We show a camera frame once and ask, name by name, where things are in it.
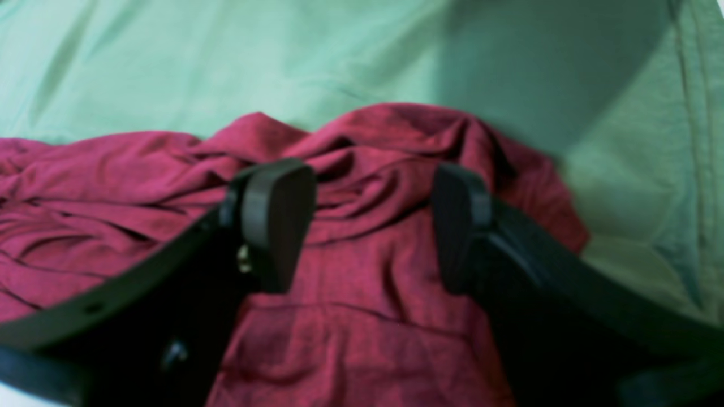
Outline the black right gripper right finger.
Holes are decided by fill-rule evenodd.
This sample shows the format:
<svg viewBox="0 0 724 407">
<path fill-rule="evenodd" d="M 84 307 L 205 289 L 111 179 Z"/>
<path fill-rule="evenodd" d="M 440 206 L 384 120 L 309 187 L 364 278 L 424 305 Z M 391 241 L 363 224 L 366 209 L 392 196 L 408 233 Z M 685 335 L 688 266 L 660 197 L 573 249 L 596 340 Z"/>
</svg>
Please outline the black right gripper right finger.
<svg viewBox="0 0 724 407">
<path fill-rule="evenodd" d="M 606 278 L 481 177 L 439 164 L 445 289 L 487 314 L 520 406 L 721 406 L 723 335 Z"/>
</svg>

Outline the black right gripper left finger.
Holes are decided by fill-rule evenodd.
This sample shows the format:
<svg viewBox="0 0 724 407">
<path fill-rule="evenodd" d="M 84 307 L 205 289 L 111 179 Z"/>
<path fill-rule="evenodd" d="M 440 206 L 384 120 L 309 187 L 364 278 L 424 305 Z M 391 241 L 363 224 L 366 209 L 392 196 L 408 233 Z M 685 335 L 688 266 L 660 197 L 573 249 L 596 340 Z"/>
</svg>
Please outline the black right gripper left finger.
<svg viewBox="0 0 724 407">
<path fill-rule="evenodd" d="M 131 270 L 2 325 L 3 406 L 203 406 L 253 293 L 286 293 L 316 205 L 298 159 L 250 167 Z"/>
</svg>

